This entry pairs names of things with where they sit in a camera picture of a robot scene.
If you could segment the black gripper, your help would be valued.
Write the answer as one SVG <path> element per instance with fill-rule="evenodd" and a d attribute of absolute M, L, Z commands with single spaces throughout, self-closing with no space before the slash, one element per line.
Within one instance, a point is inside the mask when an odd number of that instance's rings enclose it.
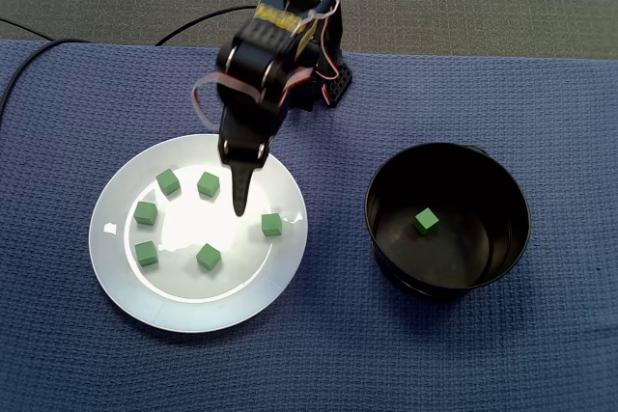
<path fill-rule="evenodd" d="M 218 150 L 221 161 L 230 166 L 233 208 L 245 212 L 250 182 L 255 168 L 266 162 L 270 139 L 286 118 L 286 105 L 266 99 L 257 102 L 248 94 L 218 87 L 224 105 L 219 127 Z M 241 168 L 240 162 L 249 163 Z"/>

